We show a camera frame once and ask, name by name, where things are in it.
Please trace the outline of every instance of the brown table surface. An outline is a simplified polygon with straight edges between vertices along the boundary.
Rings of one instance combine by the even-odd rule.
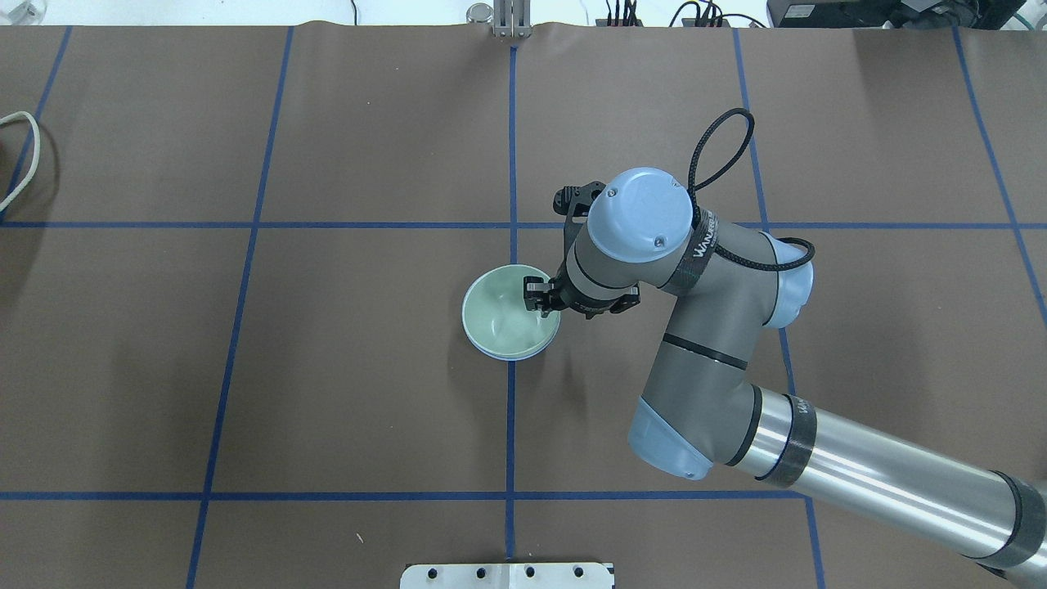
[[[818,245],[810,303],[750,379],[1047,478],[1047,36],[310,23],[0,46],[0,113],[46,134],[0,224],[0,587],[379,588],[507,557],[614,562],[625,588],[1006,586],[730,469],[634,457],[666,294],[565,316],[508,365],[459,305],[491,267],[555,269],[558,187],[684,178],[744,105],[752,157],[704,204]],[[0,130],[0,186],[25,133]]]

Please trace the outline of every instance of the blue grid line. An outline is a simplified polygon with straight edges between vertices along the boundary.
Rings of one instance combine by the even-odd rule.
[[[750,109],[749,103],[749,89],[745,83],[745,65],[744,59],[741,54],[741,38],[738,35],[737,28],[732,28],[731,32],[734,37],[734,56],[738,64],[738,84],[741,86],[741,101],[747,110]],[[757,156],[756,150],[756,134],[753,134],[752,142],[749,145],[750,155],[753,160],[753,177],[756,182],[756,201],[760,208],[760,222],[763,225],[763,230],[771,231],[771,219],[767,216],[767,205],[763,198],[763,179],[760,174],[760,160]],[[796,395],[796,379],[793,372],[793,358],[788,349],[788,335],[785,333],[785,329],[778,331],[778,341],[782,349],[782,362],[785,365],[785,376],[788,382],[788,392],[790,395]],[[811,500],[805,499],[806,514],[807,514],[807,530],[810,537],[810,552],[814,558],[815,563],[815,579],[818,582],[819,589],[825,589],[825,572],[822,567],[822,547],[818,540],[818,521],[815,519],[815,504]]]
[[[782,349],[782,364],[785,365],[785,382],[788,384],[788,394],[796,397],[796,376],[793,372],[793,355],[788,352],[788,334],[782,327],[778,331],[778,344]]]
[[[200,501],[202,493],[3,491],[0,501]]]
[[[518,255],[516,210],[516,50],[509,47],[509,263]],[[516,553],[516,363],[506,363],[506,560]]]
[[[72,26],[67,26],[65,32],[62,35],[62,43],[59,44],[59,51],[54,54],[54,62],[51,64],[51,71],[47,75],[47,82],[44,84],[44,91],[40,94],[40,101],[37,103],[37,110],[34,111],[32,116],[36,117],[37,122],[40,122],[41,116],[44,114],[44,106],[47,105],[47,98],[51,95],[51,88],[54,86],[54,78],[59,74],[59,67],[62,66],[62,59],[65,58],[65,50],[69,46],[69,37],[72,35]],[[19,176],[22,174],[22,166],[25,164],[25,157],[29,154],[29,144],[31,142],[32,132],[30,131],[25,135],[25,141],[22,142],[22,151],[18,154],[18,160],[15,162],[15,169],[10,174],[10,182],[7,184],[7,191],[4,194],[10,194],[18,185]],[[40,145],[43,146],[44,139],[40,138]],[[6,209],[0,210],[0,223],[3,222],[4,214],[7,212]]]
[[[758,491],[515,491],[514,501],[712,501],[804,499],[785,490]],[[94,492],[6,491],[0,501],[203,501],[215,502],[403,502],[403,501],[505,501],[500,491],[420,492]]]
[[[506,560],[516,553],[516,363],[506,363]]]
[[[809,497],[804,497],[803,504],[807,511],[807,531],[810,534],[810,552],[815,557],[815,579],[818,580],[818,589],[825,589],[825,567],[822,566],[822,542],[818,539],[818,520],[815,518],[815,501]]]
[[[520,491],[518,501],[711,501],[803,499],[795,491]]]
[[[738,37],[738,29],[731,29],[734,38],[734,61],[738,66],[738,86],[741,89],[741,106],[745,110],[752,110],[749,105],[749,83],[745,82],[745,63],[741,59],[741,38]],[[760,157],[756,151],[756,133],[754,129],[753,138],[749,143],[749,158],[753,162],[753,182],[756,185],[756,204],[760,208],[760,223],[763,230],[770,230],[767,225],[767,205],[763,200],[763,176],[760,174]]]
[[[737,221],[737,225],[753,229],[764,226],[778,229],[1005,229],[1012,223],[920,223],[920,222],[853,222],[853,221]],[[0,229],[249,229],[251,221],[7,221]],[[260,229],[508,229],[514,223],[505,221],[260,221]],[[563,223],[519,221],[517,229],[562,229]],[[1047,229],[1047,223],[1018,223],[1024,230]]]
[[[247,286],[250,282],[251,264],[254,258],[254,246],[258,243],[259,222],[262,220],[262,206],[265,203],[265,188],[269,179],[269,163],[272,159],[272,145],[276,138],[276,124],[280,121],[280,106],[284,97],[284,83],[287,81],[287,65],[291,56],[291,42],[294,40],[294,27],[287,27],[287,39],[284,42],[284,56],[280,67],[280,80],[276,83],[276,96],[273,98],[272,117],[269,121],[269,136],[266,139],[265,157],[262,160],[262,174],[259,178],[259,191],[254,201],[254,218],[251,234],[247,240],[247,253],[244,255],[244,271],[240,278],[240,293],[237,297],[237,311],[232,320],[232,334],[229,337],[229,349],[225,361],[225,373],[222,377],[222,389],[218,399],[218,410],[215,414],[215,430],[211,434],[210,452],[207,456],[207,471],[203,483],[203,499],[200,501],[200,513],[197,516],[197,529],[193,540],[193,552],[190,557],[190,569],[185,577],[186,589],[193,589],[196,584],[197,566],[200,563],[200,550],[203,546],[203,534],[207,526],[207,509],[209,496],[215,483],[215,467],[218,463],[218,449],[222,440],[222,426],[225,423],[225,408],[229,400],[229,386],[232,382],[232,366],[237,358],[237,346],[240,342],[240,329],[243,324],[244,305],[247,301]]]
[[[963,53],[963,42],[960,40],[960,29],[953,27],[953,42],[956,44],[956,56],[960,61],[960,70],[963,71],[963,83],[967,87],[967,97],[971,99],[971,110],[974,112],[975,120],[978,122],[978,132],[981,133],[982,142],[985,143],[985,153],[988,161],[993,165],[993,175],[996,176],[996,185],[1000,188],[1000,198],[1003,199],[1003,206],[1007,209],[1007,218],[1010,219],[1010,226],[1015,230],[1015,241],[1018,242],[1018,251],[1022,254],[1022,263],[1025,264],[1025,273],[1029,277],[1029,285],[1032,286],[1032,294],[1040,308],[1040,318],[1047,327],[1047,304],[1044,303],[1043,290],[1040,289],[1040,280],[1037,272],[1032,268],[1032,259],[1029,251],[1025,247],[1025,237],[1022,236],[1022,229],[1018,223],[1018,216],[1015,213],[1015,206],[1010,202],[1010,195],[1007,192],[1007,184],[1003,181],[1003,173],[1000,171],[1000,163],[996,159],[996,150],[993,149],[993,141],[988,138],[988,130],[982,119],[981,108],[978,106],[978,97],[975,95],[975,86],[971,82],[971,71],[967,69],[967,59]]]
[[[303,493],[213,493],[214,501],[320,501],[320,502],[398,502],[398,501],[503,501],[502,492],[303,492]]]

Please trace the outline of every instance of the black cable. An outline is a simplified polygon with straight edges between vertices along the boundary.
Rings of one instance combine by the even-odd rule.
[[[741,140],[741,145],[738,148],[738,151],[735,152],[734,156],[732,156],[731,159],[727,163],[725,163],[722,167],[717,169],[715,174],[709,176],[700,183],[695,184],[694,176],[698,169],[698,158],[701,156],[701,151],[706,148],[706,143],[709,142],[709,138],[712,137],[713,133],[716,132],[716,129],[718,129],[719,126],[722,124],[728,118],[731,118],[734,115],[740,115],[744,117],[747,122],[745,137]],[[694,154],[691,156],[691,165],[687,171],[687,192],[691,196],[691,207],[693,210],[693,218],[691,220],[692,226],[697,225],[697,221],[701,216],[701,210],[698,207],[697,191],[716,181],[716,179],[726,174],[727,171],[730,169],[738,161],[738,159],[741,158],[741,155],[745,153],[745,149],[749,146],[750,141],[753,140],[753,131],[755,127],[756,127],[756,119],[753,117],[753,113],[749,112],[743,108],[732,108],[731,110],[716,117],[716,120],[713,120],[712,124],[710,124],[709,128],[706,129],[706,132],[703,133],[701,138],[698,139],[698,143],[694,145]],[[806,252],[799,258],[793,259],[792,262],[785,262],[783,264],[764,264],[762,262],[757,262],[755,259],[742,257],[741,255],[735,253],[734,251],[731,251],[730,249],[723,247],[719,243],[717,243],[716,246],[713,247],[713,251],[719,254],[725,259],[734,262],[739,266],[744,266],[747,268],[752,268],[754,270],[762,270],[770,272],[783,272],[786,270],[792,270],[794,268],[799,268],[800,266],[806,264],[807,262],[809,262],[815,257],[815,245],[805,239],[800,239],[798,236],[783,236],[778,239],[778,241],[781,241],[782,243],[793,243],[796,245],[800,245],[806,249]]]
[[[800,266],[806,264],[807,262],[815,258],[815,244],[807,241],[806,239],[800,239],[799,236],[779,236],[775,237],[782,243],[795,243],[796,245],[803,246],[807,251],[800,257],[793,259],[792,262],[785,262],[784,264],[763,264],[760,262],[754,262],[748,257],[742,257],[741,255],[727,249],[719,243],[713,247],[713,251],[718,253],[721,257],[729,262],[734,262],[739,266],[745,266],[747,268],[752,268],[754,270],[761,270],[765,272],[783,272],[785,270],[793,270],[799,268]]]
[[[688,0],[687,2],[681,4],[678,8],[676,8],[676,14],[672,15],[672,20],[669,21],[669,26],[676,24],[676,17],[680,16],[680,13],[684,12],[684,8],[686,8],[691,4],[694,4],[694,19],[697,20],[701,16],[701,5],[695,2],[694,0]]]
[[[701,157],[701,150],[706,148],[706,143],[709,142],[709,138],[712,137],[713,133],[716,132],[716,129],[719,128],[719,126],[722,124],[725,120],[731,118],[736,114],[743,116],[745,118],[745,121],[748,122],[745,127],[745,138],[741,140],[741,145],[738,148],[738,151],[735,152],[734,156],[731,157],[731,159],[727,163],[725,163],[723,166],[720,167],[715,174],[703,180],[701,183],[695,184],[694,175],[698,171],[698,158]],[[691,201],[694,203],[695,207],[697,207],[698,205],[695,192],[716,181],[720,176],[726,174],[727,171],[730,169],[731,166],[734,165],[739,158],[741,158],[742,154],[745,153],[745,148],[749,146],[749,141],[753,139],[753,128],[755,126],[756,126],[756,119],[753,118],[753,114],[751,112],[749,112],[743,108],[732,108],[731,110],[716,117],[716,120],[713,120],[713,123],[710,124],[708,129],[706,129],[705,134],[703,134],[701,138],[698,139],[698,144],[694,145],[694,154],[691,155],[691,166],[687,171],[687,192],[691,195]]]
[[[720,19],[725,19],[727,17],[741,17],[743,19],[749,19],[749,20],[755,22],[756,25],[759,26],[760,28],[766,28],[766,25],[764,25],[762,22],[754,19],[753,17],[751,17],[749,15],[739,15],[738,13],[730,13],[730,14],[727,14],[727,15],[720,15]]]
[[[712,22],[712,16],[715,14],[713,12],[713,6],[715,6],[715,4],[712,2],[706,3],[706,9],[701,13],[701,17],[698,18],[698,22],[694,23],[694,26],[709,26],[709,23]]]

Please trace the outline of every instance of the wire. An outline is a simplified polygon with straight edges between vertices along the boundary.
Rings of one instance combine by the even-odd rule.
[[[722,124],[728,118],[731,118],[732,116],[735,115],[744,117],[747,123],[745,137],[741,140],[741,145],[738,148],[738,151],[735,152],[734,156],[732,156],[731,159],[727,163],[725,163],[722,167],[717,169],[715,174],[709,176],[701,182],[695,184],[694,176],[698,169],[698,158],[701,157],[701,151],[706,148],[706,143],[709,142],[709,138],[712,137],[713,133],[716,132],[716,129],[718,129],[720,124]],[[691,207],[693,210],[693,217],[691,220],[692,226],[697,225],[697,221],[701,216],[701,209],[698,207],[697,191],[716,181],[716,179],[726,174],[727,171],[730,169],[738,161],[741,155],[745,153],[745,149],[749,146],[750,141],[753,140],[753,131],[755,127],[756,127],[756,119],[753,117],[753,113],[749,112],[743,108],[732,108],[731,110],[716,117],[716,120],[713,120],[712,124],[710,124],[709,128],[706,129],[706,132],[703,133],[701,138],[698,139],[698,143],[694,145],[694,154],[691,156],[691,165],[687,171],[687,192],[691,196]],[[778,239],[778,241],[781,241],[782,243],[792,243],[800,245],[806,249],[806,252],[804,252],[804,254],[801,255],[800,257],[793,259],[792,262],[785,262],[783,264],[764,264],[762,262],[757,262],[754,259],[750,259],[748,257],[742,257],[741,255],[735,253],[734,251],[731,251],[730,249],[723,247],[719,243],[717,243],[713,247],[713,251],[719,254],[725,259],[734,262],[739,266],[744,266],[747,268],[752,268],[754,270],[770,271],[770,272],[783,272],[786,270],[799,268],[800,266],[806,264],[807,262],[809,262],[815,257],[815,245],[805,239],[800,239],[799,236],[783,236]]]
[[[727,249],[719,243],[713,247],[713,251],[719,254],[720,257],[729,262],[734,262],[739,266],[745,266],[747,268],[752,268],[754,270],[760,270],[765,272],[783,272],[786,270],[795,270],[800,266],[806,264],[807,262],[815,258],[815,244],[807,241],[806,239],[800,239],[799,236],[779,236],[775,237],[782,243],[793,243],[796,245],[803,246],[806,251],[800,257],[793,259],[792,262],[785,262],[784,264],[763,264],[760,262],[755,262],[748,257],[742,257],[741,255]]]
[[[672,20],[669,21],[669,26],[672,26],[672,25],[676,24],[676,17],[680,16],[680,13],[684,12],[684,8],[686,8],[687,6],[690,6],[691,4],[694,5],[694,20],[697,21],[698,19],[700,19],[701,18],[701,5],[698,4],[695,0],[688,0],[687,2],[684,2],[683,4],[681,4],[678,8],[676,8],[676,14],[672,15]]]
[[[1023,17],[1022,15],[1019,15],[1018,13],[1015,13],[1015,20],[1017,20],[1018,22],[1024,24],[1025,28],[1028,28],[1029,30],[1035,30],[1035,28],[1032,27],[1032,23],[1030,23],[1029,21],[1025,20],[1025,17]]]
[[[25,177],[22,178],[22,181],[19,182],[18,185],[15,186],[15,189],[13,189],[10,194],[4,197],[3,200],[0,200],[0,211],[6,208],[7,205],[15,200],[15,197],[22,191],[22,188],[24,188],[29,183],[29,181],[32,180],[32,177],[37,175],[37,164],[40,163],[40,126],[37,124],[37,119],[34,118],[31,114],[25,112],[24,110],[20,110],[18,112],[8,114],[7,116],[0,118],[0,126],[6,124],[19,118],[24,118],[28,120],[29,127],[32,128],[32,160],[29,163],[29,171],[26,172]]]
[[[731,118],[734,115],[740,115],[745,118],[745,121],[748,123],[745,126],[745,138],[741,140],[741,145],[738,146],[738,151],[735,152],[734,156],[732,156],[731,159],[727,163],[725,163],[722,167],[720,167],[712,176],[709,176],[708,178],[703,180],[701,183],[695,184],[694,175],[698,171],[698,158],[701,157],[701,150],[706,148],[706,143],[709,142],[710,137],[713,136],[713,133],[716,132],[716,129],[719,128],[719,126],[722,124],[728,118]],[[739,158],[741,158],[742,154],[745,153],[745,148],[749,146],[749,141],[753,139],[753,129],[755,127],[756,127],[756,119],[753,118],[753,113],[749,112],[743,108],[732,108],[731,110],[716,117],[716,120],[713,120],[712,124],[710,124],[709,128],[706,129],[706,132],[701,135],[701,138],[698,139],[698,143],[694,145],[694,154],[691,155],[691,166],[687,171],[687,192],[691,195],[691,200],[695,206],[698,205],[695,192],[716,181],[720,176],[726,174],[727,171],[730,169],[731,166],[733,166],[738,161]]]
[[[588,18],[588,8],[585,7],[585,2],[583,0],[578,0],[578,3],[581,5],[582,12],[585,13],[585,26],[588,26],[592,23]]]
[[[739,15],[738,13],[730,13],[730,14],[727,14],[727,15],[720,15],[720,19],[721,20],[726,19],[727,17],[741,17],[743,19],[749,19],[749,20],[753,21],[756,24],[756,26],[758,26],[760,28],[766,28],[766,25],[764,25],[762,22],[754,19],[753,17],[751,17],[749,15]]]
[[[973,3],[974,3],[974,7],[972,9],[974,10],[975,14],[974,14],[974,18],[971,20],[971,24],[967,25],[967,26],[970,26],[972,28],[974,28],[981,21],[981,18],[982,18],[982,14],[981,14],[981,0],[974,0]]]

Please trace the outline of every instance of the bowl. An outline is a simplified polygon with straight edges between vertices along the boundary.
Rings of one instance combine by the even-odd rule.
[[[545,349],[560,329],[560,312],[542,318],[524,303],[524,276],[549,274],[510,264],[477,277],[462,300],[462,327],[477,350],[502,361],[527,360]]]

